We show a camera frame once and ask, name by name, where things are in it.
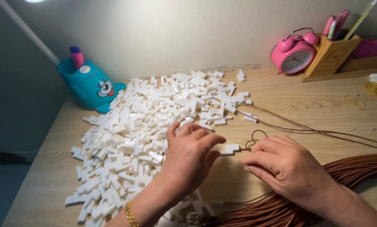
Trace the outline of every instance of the pink fabric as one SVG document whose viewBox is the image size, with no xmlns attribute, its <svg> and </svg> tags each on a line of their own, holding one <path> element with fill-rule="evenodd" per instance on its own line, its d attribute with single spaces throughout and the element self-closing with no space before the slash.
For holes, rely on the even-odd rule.
<svg viewBox="0 0 377 227">
<path fill-rule="evenodd" d="M 353 58 L 377 56 L 377 40 L 362 40 L 354 51 Z"/>
</svg>

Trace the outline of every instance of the blue cartoon pencil holder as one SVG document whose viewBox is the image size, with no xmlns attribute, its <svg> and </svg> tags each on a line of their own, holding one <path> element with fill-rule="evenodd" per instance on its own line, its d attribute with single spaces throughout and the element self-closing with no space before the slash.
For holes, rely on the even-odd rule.
<svg viewBox="0 0 377 227">
<path fill-rule="evenodd" d="M 119 90 L 126 87 L 124 83 L 115 83 L 103 70 L 88 60 L 76 70 L 72 58 L 68 58 L 62 60 L 57 69 L 82 105 L 99 113 L 109 112 L 111 101 L 118 95 Z"/>
</svg>

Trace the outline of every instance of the pink alarm clock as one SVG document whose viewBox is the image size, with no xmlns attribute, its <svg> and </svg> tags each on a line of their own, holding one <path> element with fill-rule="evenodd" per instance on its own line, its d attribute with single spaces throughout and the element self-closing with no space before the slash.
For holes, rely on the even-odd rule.
<svg viewBox="0 0 377 227">
<path fill-rule="evenodd" d="M 303 29 L 310 29 L 312 32 L 303 36 L 292 36 L 293 33 Z M 283 74 L 292 74 L 304 69 L 315 57 L 315 50 L 311 45 L 319 41 L 316 34 L 317 32 L 313 32 L 312 28 L 301 28 L 291 32 L 287 38 L 278 41 L 272 50 L 270 56 L 272 63 Z"/>
</svg>

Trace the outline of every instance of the finger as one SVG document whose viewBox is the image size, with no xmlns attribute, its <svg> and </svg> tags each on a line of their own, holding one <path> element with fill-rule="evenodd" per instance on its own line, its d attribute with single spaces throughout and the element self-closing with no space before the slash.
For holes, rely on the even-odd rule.
<svg viewBox="0 0 377 227">
<path fill-rule="evenodd" d="M 288 148 L 289 146 L 276 140 L 270 138 L 262 138 L 252 147 L 252 152 L 264 151 L 272 154 L 280 154 Z"/>
<path fill-rule="evenodd" d="M 226 139 L 223 136 L 209 133 L 198 141 L 200 142 L 200 149 L 204 151 L 205 154 L 207 154 L 215 145 L 219 143 L 225 143 Z"/>
<path fill-rule="evenodd" d="M 272 139 L 272 140 L 275 140 L 277 142 L 280 142 L 280 143 L 283 143 L 287 146 L 294 146 L 295 144 L 287 139 L 284 139 L 283 137 L 280 137 L 280 136 L 272 136 L 272 137 L 269 137 L 269 139 Z"/>
<path fill-rule="evenodd" d="M 264 168 L 271 170 L 275 174 L 280 173 L 280 168 L 277 160 L 278 155 L 267 153 L 264 151 L 252 152 L 242 159 L 243 165 L 261 165 Z"/>
<path fill-rule="evenodd" d="M 195 132 L 191 133 L 189 137 L 199 140 L 208 134 L 209 132 L 207 130 L 205 130 L 204 128 L 199 128 Z"/>
<path fill-rule="evenodd" d="M 197 124 L 193 124 L 193 123 L 187 123 L 185 125 L 182 126 L 182 128 L 180 129 L 180 132 L 179 134 L 177 134 L 177 137 L 185 137 L 185 136 L 188 136 L 190 135 L 192 132 L 196 131 L 197 129 L 200 129 L 200 128 L 203 128 Z"/>
<path fill-rule="evenodd" d="M 173 122 L 166 132 L 167 143 L 170 143 L 176 137 L 176 129 L 180 126 L 180 121 Z"/>
<path fill-rule="evenodd" d="M 298 142 L 296 142 L 295 140 L 293 140 L 292 138 L 290 138 L 290 137 L 288 137 L 288 136 L 282 136 L 284 139 L 286 139 L 286 140 L 288 140 L 288 141 L 290 141 L 290 142 L 292 142 L 292 143 L 295 143 L 295 144 L 297 144 L 297 145 L 299 145 L 300 146 L 300 144 L 298 143 Z"/>
<path fill-rule="evenodd" d="M 208 166 L 208 169 L 210 169 L 212 167 L 212 165 L 214 164 L 215 160 L 219 156 L 221 156 L 221 153 L 219 151 L 210 151 L 210 152 L 208 152 L 207 157 L 206 157 L 206 164 Z"/>
<path fill-rule="evenodd" d="M 274 174 L 270 170 L 260 165 L 245 166 L 245 171 L 255 175 L 257 178 L 270 185 L 272 188 L 275 188 L 275 186 L 278 184 L 278 181 L 274 177 Z"/>
</svg>

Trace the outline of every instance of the white button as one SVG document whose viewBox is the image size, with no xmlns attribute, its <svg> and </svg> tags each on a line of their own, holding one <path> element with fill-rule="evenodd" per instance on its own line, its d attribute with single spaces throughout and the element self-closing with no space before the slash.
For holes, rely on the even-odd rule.
<svg viewBox="0 0 377 227">
<path fill-rule="evenodd" d="M 88 73 L 88 72 L 90 71 L 90 66 L 88 66 L 88 65 L 84 65 L 84 66 L 82 66 L 82 67 L 79 69 L 79 71 L 80 71 L 81 73 Z"/>
</svg>

